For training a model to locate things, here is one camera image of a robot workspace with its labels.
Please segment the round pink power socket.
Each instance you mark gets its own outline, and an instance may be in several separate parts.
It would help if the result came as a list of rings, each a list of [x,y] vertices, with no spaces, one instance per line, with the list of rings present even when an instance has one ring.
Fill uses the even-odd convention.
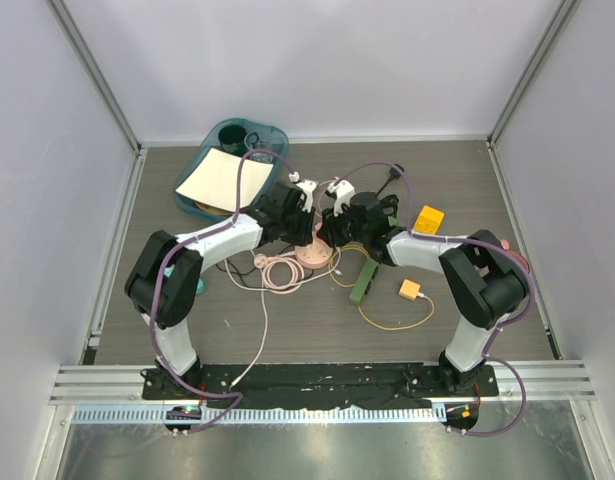
[[[308,269],[324,268],[332,258],[333,249],[319,238],[306,246],[296,246],[294,254],[298,263]]]

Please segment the green power strip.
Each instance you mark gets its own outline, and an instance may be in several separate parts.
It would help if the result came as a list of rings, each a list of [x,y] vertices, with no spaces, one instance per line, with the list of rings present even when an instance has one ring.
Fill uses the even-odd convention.
[[[372,282],[377,276],[379,263],[368,258],[353,285],[348,300],[354,306],[361,306],[368,295]]]

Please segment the yellow cube socket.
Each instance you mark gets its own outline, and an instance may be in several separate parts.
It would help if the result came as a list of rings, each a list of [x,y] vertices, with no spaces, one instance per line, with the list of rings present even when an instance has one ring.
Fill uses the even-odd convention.
[[[444,216],[442,211],[425,205],[414,222],[413,230],[417,233],[435,235],[440,230]]]

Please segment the yellow charger plug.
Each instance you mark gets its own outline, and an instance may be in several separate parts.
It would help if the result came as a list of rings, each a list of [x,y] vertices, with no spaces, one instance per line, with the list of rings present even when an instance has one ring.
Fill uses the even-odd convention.
[[[404,279],[398,295],[409,301],[415,301],[418,298],[424,298],[425,295],[421,292],[421,285],[409,279]]]

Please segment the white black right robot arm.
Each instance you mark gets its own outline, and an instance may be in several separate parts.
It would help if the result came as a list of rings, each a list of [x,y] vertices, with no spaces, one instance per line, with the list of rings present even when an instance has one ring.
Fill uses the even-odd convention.
[[[323,210],[318,237],[333,248],[358,243],[374,261],[442,274],[460,319],[441,352],[438,380],[452,395],[464,393],[486,362],[499,329],[522,302],[533,299],[531,279],[522,263],[502,248],[488,230],[466,237],[440,237],[392,222],[387,205],[373,192],[341,195],[329,188],[334,204]]]

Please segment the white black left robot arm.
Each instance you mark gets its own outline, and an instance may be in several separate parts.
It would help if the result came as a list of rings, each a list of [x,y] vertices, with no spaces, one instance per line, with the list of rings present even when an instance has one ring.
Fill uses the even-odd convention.
[[[153,233],[124,287],[147,323],[166,388],[177,398],[199,389],[202,364],[191,344],[187,317],[202,273],[229,257],[275,241],[305,246],[312,240],[317,183],[277,183],[227,220],[197,232]]]

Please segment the teal plastic tray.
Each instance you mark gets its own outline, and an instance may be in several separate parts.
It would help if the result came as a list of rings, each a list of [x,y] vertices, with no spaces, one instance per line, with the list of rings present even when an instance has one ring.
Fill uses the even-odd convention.
[[[279,128],[243,118],[216,124],[174,183],[188,215],[217,222],[267,192],[282,170],[289,140]]]

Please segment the white paper sheet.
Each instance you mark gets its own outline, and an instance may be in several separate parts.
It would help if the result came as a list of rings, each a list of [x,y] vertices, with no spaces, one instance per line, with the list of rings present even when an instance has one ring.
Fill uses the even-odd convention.
[[[175,192],[192,201],[233,212],[240,161],[237,156],[211,148]],[[263,190],[272,169],[272,164],[249,159],[244,162],[240,181],[241,207],[250,205]]]

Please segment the clear glass cup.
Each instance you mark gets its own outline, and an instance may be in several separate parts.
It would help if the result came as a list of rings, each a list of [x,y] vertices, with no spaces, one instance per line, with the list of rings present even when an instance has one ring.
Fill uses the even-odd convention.
[[[249,132],[244,138],[244,145],[248,152],[252,152],[249,158],[260,163],[271,164],[273,157],[267,153],[269,141],[256,131]]]

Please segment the dark green mug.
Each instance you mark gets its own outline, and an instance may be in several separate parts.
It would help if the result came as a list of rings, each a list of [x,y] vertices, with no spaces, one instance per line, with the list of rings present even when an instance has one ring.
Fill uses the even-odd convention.
[[[226,125],[218,132],[218,141],[222,151],[242,157],[248,151],[245,145],[247,130],[236,124]]]

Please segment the red pink cup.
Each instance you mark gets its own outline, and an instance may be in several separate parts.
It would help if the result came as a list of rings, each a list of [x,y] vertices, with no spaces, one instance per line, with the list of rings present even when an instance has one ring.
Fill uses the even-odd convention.
[[[526,273],[531,272],[528,260],[519,251],[512,249],[511,244],[507,239],[500,239],[499,243],[514,265],[518,266]]]

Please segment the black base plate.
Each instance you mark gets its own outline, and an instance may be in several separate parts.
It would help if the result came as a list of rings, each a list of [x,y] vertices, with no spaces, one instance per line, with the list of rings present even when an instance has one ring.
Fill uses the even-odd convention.
[[[438,398],[492,398],[499,394],[494,369],[481,367],[475,377],[452,384],[448,370],[425,363],[259,364],[233,386],[243,365],[204,365],[192,386],[219,394],[207,407],[225,409],[232,391],[242,394],[240,409],[333,410],[404,409],[428,406]]]

